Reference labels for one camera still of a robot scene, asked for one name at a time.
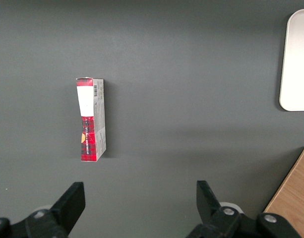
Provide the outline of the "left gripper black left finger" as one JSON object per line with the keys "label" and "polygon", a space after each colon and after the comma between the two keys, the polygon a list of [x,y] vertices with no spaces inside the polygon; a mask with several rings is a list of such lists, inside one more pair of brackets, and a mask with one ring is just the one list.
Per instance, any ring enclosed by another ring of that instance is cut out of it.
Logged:
{"label": "left gripper black left finger", "polygon": [[67,238],[85,208],[83,182],[74,182],[49,209],[11,226],[13,238]]}

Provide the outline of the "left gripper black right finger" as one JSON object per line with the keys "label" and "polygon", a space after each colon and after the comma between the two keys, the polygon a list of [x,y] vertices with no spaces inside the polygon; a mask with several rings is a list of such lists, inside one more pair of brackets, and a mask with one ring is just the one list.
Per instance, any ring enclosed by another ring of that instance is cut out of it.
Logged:
{"label": "left gripper black right finger", "polygon": [[241,222],[240,213],[232,207],[221,206],[209,184],[198,180],[196,206],[202,223],[187,238],[232,238]]}

